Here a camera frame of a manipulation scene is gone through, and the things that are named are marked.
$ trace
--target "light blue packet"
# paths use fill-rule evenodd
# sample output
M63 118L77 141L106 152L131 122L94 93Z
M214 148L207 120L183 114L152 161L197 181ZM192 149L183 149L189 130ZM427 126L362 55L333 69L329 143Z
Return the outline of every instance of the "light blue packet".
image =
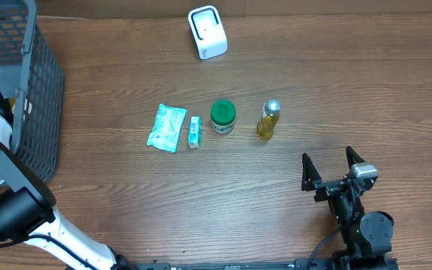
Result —
M154 127L148 138L148 146L176 153L179 134L186 116L186 109L159 104Z

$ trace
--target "jar with green lid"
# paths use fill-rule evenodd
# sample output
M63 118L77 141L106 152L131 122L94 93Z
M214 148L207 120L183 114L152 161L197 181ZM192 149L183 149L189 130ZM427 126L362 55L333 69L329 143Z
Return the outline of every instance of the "jar with green lid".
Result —
M219 134L228 134L234 128L236 108L229 100L218 100L211 108L211 126Z

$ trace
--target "teal small box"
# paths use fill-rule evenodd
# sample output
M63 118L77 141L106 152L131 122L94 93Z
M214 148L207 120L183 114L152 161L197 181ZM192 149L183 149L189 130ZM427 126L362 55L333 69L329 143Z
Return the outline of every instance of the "teal small box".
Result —
M201 147L201 118L199 116L191 116L189 123L189 132L187 133L187 143L190 148L198 149Z

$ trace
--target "gray plastic basket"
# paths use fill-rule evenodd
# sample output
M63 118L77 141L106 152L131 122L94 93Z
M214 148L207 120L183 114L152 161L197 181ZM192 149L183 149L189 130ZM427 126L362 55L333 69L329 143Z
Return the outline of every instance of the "gray plastic basket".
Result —
M16 98L10 150L45 182L56 174L64 78L34 0L0 0L0 90Z

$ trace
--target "bottle with yellow liquid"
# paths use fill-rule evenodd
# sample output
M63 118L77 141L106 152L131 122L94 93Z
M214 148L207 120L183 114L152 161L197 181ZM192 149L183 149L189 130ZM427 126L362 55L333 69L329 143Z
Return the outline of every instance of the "bottle with yellow liquid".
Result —
M272 99L262 106L261 120L259 120L256 126L256 133L259 137L265 140L271 139L276 126L276 122L279 120L279 112L281 105L279 100Z

